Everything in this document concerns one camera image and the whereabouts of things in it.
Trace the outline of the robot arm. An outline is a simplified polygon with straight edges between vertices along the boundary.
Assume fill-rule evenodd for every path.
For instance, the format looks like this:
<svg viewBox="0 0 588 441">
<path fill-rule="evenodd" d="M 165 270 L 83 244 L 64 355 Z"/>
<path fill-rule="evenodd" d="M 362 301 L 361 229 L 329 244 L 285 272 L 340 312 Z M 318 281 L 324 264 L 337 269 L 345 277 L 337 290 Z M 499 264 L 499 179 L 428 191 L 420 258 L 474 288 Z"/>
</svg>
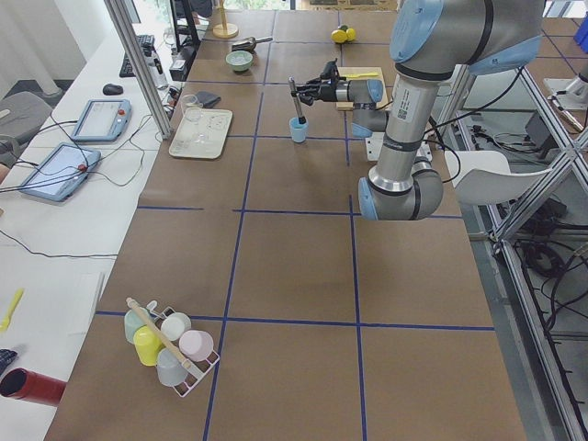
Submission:
<svg viewBox="0 0 588 441">
<path fill-rule="evenodd" d="M 350 80 L 337 62 L 291 94 L 349 102 L 357 138 L 383 135 L 376 164 L 358 181 L 361 215 L 373 221 L 418 221 L 439 207 L 444 183 L 419 154 L 429 131 L 444 126 L 434 108 L 441 84 L 459 66 L 473 76 L 519 70 L 533 61 L 542 39 L 542 1 L 406 1 L 393 26 L 390 57 L 397 84 L 390 107 L 380 109 L 383 83 Z"/>
</svg>

